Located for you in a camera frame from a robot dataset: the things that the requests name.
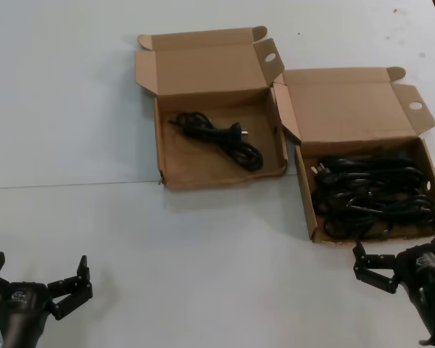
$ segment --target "cardboard box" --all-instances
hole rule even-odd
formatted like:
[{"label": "cardboard box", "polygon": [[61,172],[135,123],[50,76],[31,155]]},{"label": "cardboard box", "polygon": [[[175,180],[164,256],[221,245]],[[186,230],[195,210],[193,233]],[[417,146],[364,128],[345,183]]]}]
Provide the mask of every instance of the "cardboard box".
[{"label": "cardboard box", "polygon": [[[283,175],[287,154],[272,82],[283,63],[265,27],[140,35],[136,81],[156,95],[158,169],[171,189],[192,189]],[[203,112],[219,128],[239,122],[259,149],[262,169],[247,172],[215,144],[186,138],[168,123]]]},{"label": "cardboard box", "polygon": [[[339,243],[314,213],[312,166],[326,155],[361,156],[399,150],[410,155],[429,180],[435,201],[435,170],[419,134],[435,120],[414,86],[395,83],[401,67],[287,70],[274,83],[283,125],[296,138],[295,160],[304,213],[314,242]],[[386,229],[377,224],[377,231]],[[390,238],[429,236],[430,227],[394,226]]]}]

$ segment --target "robotic arm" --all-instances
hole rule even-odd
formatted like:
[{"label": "robotic arm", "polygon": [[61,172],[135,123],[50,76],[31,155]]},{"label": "robotic arm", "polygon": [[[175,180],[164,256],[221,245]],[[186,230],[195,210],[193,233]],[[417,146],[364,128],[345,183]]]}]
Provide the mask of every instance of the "robotic arm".
[{"label": "robotic arm", "polygon": [[[0,252],[0,270],[5,255]],[[0,278],[0,348],[35,348],[49,314],[57,320],[92,298],[87,257],[82,256],[77,275],[48,285],[9,283]],[[69,295],[58,303],[53,299]]]},{"label": "robotic arm", "polygon": [[[366,254],[359,241],[353,252],[358,280],[390,294],[396,292],[399,284],[403,285],[431,334],[428,340],[419,343],[435,346],[435,238],[428,244],[414,246],[397,256]],[[387,278],[372,269],[393,270],[394,275]]]}]

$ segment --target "power cord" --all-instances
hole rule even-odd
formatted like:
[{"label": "power cord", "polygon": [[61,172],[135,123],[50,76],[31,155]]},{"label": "power cord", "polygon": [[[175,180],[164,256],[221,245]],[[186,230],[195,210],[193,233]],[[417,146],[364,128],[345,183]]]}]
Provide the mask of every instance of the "power cord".
[{"label": "power cord", "polygon": [[[422,194],[425,175],[402,154],[363,159],[326,157],[315,172],[315,213],[325,217],[324,231],[334,239],[383,238],[395,224],[426,225],[435,204]],[[387,229],[370,233],[377,222]]]},{"label": "power cord", "polygon": [[219,129],[201,112],[182,112],[175,121],[170,120],[169,123],[182,128],[189,138],[216,143],[232,160],[250,172],[262,167],[261,152],[241,140],[245,133],[239,123],[234,123],[230,128]]}]

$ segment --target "box lid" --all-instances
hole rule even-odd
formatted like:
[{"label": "box lid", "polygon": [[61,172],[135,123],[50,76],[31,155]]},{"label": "box lid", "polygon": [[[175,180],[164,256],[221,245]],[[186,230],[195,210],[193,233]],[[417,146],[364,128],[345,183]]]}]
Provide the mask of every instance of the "box lid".
[{"label": "box lid", "polygon": [[284,69],[266,27],[140,35],[136,81],[156,95],[269,86]]},{"label": "box lid", "polygon": [[274,90],[281,120],[298,141],[417,136],[435,119],[416,87],[394,83],[401,67],[286,70]]}]

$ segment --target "white tabletop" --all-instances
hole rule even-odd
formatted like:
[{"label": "white tabletop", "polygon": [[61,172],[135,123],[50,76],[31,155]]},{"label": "white tabletop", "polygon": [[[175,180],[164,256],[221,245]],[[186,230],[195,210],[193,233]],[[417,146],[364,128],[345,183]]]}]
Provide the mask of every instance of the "white tabletop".
[{"label": "white tabletop", "polygon": [[1,0],[0,187],[159,180],[137,35],[256,25],[287,69],[404,67],[435,116],[430,0]]},{"label": "white tabletop", "polygon": [[[0,187],[156,181],[136,36],[256,25],[289,69],[406,68],[435,116],[431,1],[2,0]],[[435,129],[425,138],[435,164]],[[0,188],[3,278],[48,283],[88,256],[94,298],[49,318],[40,347],[419,347],[405,292],[357,281],[351,249],[307,239],[292,175],[185,193]]]},{"label": "white tabletop", "polygon": [[181,194],[156,183],[0,189],[0,251],[3,278],[43,283],[88,256],[94,298],[49,318],[40,347],[417,348],[428,338],[401,287],[356,280],[352,246],[307,239],[295,176]]}]

